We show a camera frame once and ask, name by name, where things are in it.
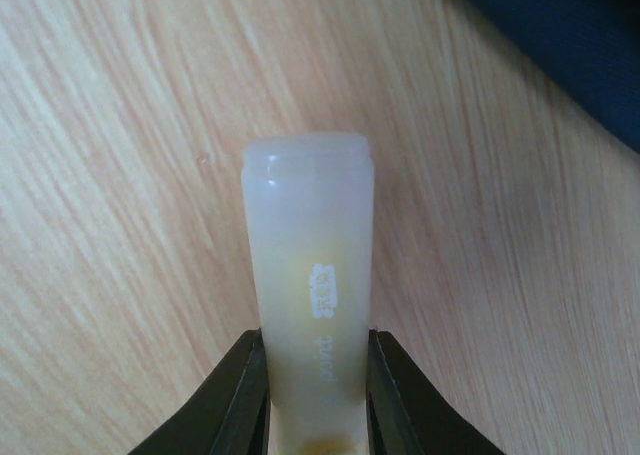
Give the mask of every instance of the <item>wooden table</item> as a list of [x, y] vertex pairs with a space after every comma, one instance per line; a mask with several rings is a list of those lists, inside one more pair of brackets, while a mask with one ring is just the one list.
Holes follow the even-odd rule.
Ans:
[[361, 132], [372, 324], [510, 454], [640, 450], [640, 164], [464, 0], [0, 0], [0, 452], [131, 449], [258, 316], [249, 140]]

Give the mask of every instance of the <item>dark blue fabric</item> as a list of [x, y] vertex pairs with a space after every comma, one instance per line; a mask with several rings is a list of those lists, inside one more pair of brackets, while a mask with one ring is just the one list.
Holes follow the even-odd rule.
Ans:
[[470, 0], [640, 153], [640, 0]]

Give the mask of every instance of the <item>translucent plastic tube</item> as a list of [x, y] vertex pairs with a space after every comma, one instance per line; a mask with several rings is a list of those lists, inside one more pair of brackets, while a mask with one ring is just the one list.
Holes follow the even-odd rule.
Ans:
[[357, 134], [265, 139], [242, 172], [281, 453], [367, 453], [373, 164]]

